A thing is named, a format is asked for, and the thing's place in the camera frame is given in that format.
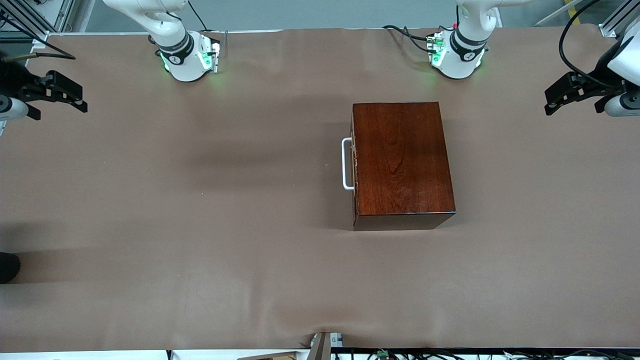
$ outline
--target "brown table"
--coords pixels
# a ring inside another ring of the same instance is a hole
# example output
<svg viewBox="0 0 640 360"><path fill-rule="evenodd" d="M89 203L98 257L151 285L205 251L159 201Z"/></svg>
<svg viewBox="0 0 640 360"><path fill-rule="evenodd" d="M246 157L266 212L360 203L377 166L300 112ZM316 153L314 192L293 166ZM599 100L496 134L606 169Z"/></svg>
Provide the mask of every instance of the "brown table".
<svg viewBox="0 0 640 360"><path fill-rule="evenodd" d="M385 30L231 34L179 83L144 36L38 59L90 112L40 103L0 138L2 351L631 347L640 338L640 124L593 101L546 117L560 28L498 29L445 79ZM567 38L590 69L612 44ZM340 180L354 102L440 101L458 214L355 233Z"/></svg>

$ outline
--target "wooden box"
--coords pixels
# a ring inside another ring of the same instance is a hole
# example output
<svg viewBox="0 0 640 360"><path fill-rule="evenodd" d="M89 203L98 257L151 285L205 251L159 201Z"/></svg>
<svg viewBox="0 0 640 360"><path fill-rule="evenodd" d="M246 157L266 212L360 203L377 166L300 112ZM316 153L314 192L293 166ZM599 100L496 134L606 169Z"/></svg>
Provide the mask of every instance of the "wooden box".
<svg viewBox="0 0 640 360"><path fill-rule="evenodd" d="M437 102L354 104L351 141L354 230L433 229L456 213Z"/></svg>

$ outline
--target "white handle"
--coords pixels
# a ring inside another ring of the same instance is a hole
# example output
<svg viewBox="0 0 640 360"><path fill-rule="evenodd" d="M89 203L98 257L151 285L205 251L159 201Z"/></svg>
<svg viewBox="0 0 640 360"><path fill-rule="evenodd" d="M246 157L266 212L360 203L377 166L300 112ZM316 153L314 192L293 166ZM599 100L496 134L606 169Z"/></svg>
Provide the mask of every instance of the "white handle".
<svg viewBox="0 0 640 360"><path fill-rule="evenodd" d="M345 153L344 153L344 143L352 142L351 138L342 139L342 187L347 191L353 191L355 188L353 186L347 185L347 165L345 161Z"/></svg>

